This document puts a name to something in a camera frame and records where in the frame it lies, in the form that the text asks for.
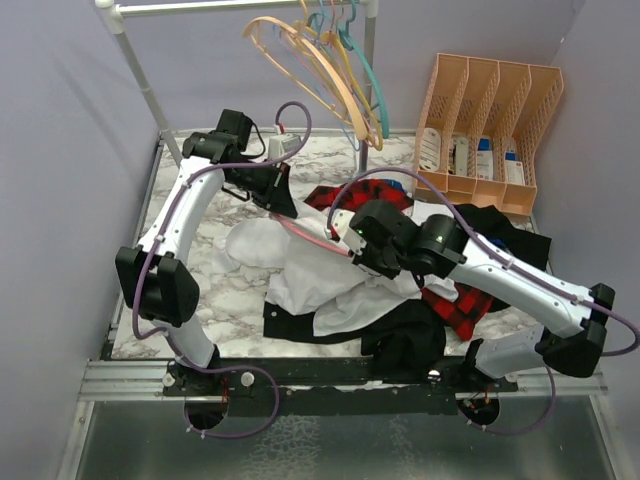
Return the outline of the white shirt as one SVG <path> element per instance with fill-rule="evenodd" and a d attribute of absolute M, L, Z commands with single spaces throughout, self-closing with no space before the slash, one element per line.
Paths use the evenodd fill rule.
<path fill-rule="evenodd" d="M 295 201 L 297 219 L 289 219 L 321 240 L 325 215 L 301 200 Z M 422 288 L 435 283 L 453 300 L 453 282 L 434 275 L 418 284 L 407 271 L 391 280 L 373 274 L 343 257 L 317 247 L 285 230 L 270 218 L 239 222 L 215 241 L 212 267 L 230 273 L 240 267 L 272 270 L 266 302 L 292 315 L 312 313 L 313 334 L 327 336 L 372 324 L 407 300 L 419 300 Z"/>

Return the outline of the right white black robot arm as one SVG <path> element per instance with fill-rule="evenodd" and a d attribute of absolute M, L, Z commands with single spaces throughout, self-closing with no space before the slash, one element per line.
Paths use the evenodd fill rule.
<path fill-rule="evenodd" d="M 434 214 L 422 224 L 382 200 L 362 206 L 335 230 L 353 261 L 389 279 L 409 272 L 479 289 L 536 320 L 531 329 L 476 340 L 459 367 L 461 383 L 481 391 L 494 379 L 549 367 L 574 378 L 590 377 L 603 354 L 606 322 L 615 298 L 602 283 L 590 288 L 555 278 L 464 228 Z"/>

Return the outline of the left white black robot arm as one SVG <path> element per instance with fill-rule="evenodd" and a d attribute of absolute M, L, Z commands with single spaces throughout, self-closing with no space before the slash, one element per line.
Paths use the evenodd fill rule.
<path fill-rule="evenodd" d="M 193 239 L 206 210 L 220 193 L 294 219 L 298 213 L 289 190 L 289 159 L 306 135 L 278 136 L 282 152 L 249 154 L 249 137 L 258 130 L 244 113 L 226 109 L 215 129 L 185 139 L 175 183 L 160 213 L 133 247 L 122 247 L 116 271 L 132 329 L 139 340 L 161 335 L 178 363 L 188 368 L 186 382 L 206 395 L 220 385 L 219 349 L 196 319 L 200 287 L 187 268 Z"/>

